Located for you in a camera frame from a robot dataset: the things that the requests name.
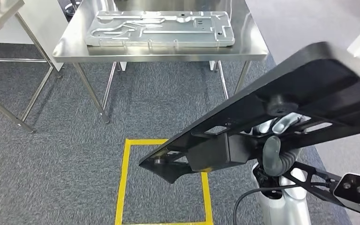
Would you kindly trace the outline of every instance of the yellow square marking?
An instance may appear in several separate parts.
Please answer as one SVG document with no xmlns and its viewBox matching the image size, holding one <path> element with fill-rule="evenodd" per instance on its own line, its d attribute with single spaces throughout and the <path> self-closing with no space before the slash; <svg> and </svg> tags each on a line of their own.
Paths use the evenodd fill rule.
<svg viewBox="0 0 360 225">
<path fill-rule="evenodd" d="M 125 140 L 125 146 L 123 149 L 122 170 L 121 170 L 119 190 L 118 190 L 117 210 L 115 214 L 114 225 L 122 225 L 122 214 L 123 214 L 123 205 L 125 202 L 126 180 L 128 178 L 130 148 L 132 147 L 132 145 L 161 145 L 166 141 L 167 139 L 126 139 Z M 202 172 L 201 178 L 202 178 L 203 203 L 205 206 L 205 221 L 185 222 L 185 223 L 164 223 L 164 224 L 160 224 L 160 223 L 133 224 L 133 225 L 213 225 L 213 215 L 212 215 L 212 205 L 210 203 L 208 174 Z"/>
</svg>

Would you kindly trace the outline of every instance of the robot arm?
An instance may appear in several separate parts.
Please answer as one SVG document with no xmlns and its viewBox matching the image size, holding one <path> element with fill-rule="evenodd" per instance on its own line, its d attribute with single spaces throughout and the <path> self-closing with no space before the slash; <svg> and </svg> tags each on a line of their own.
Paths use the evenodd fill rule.
<svg viewBox="0 0 360 225">
<path fill-rule="evenodd" d="M 210 133 L 214 127 L 224 129 Z M 174 183 L 188 173 L 210 172 L 251 159 L 261 162 L 264 145 L 272 136 L 280 143 L 278 155 L 292 157 L 297 156 L 296 149 L 356 134 L 360 134 L 360 59 L 328 43 L 316 43 L 185 128 L 139 165 Z M 188 163 L 176 161 L 182 157 Z M 294 160 L 285 166 L 282 176 L 308 192 L 360 212 L 360 175 L 341 178 Z M 307 181 L 294 178 L 293 168 L 306 171 Z M 313 174 L 324 178 L 329 190 L 311 186 Z"/>
</svg>

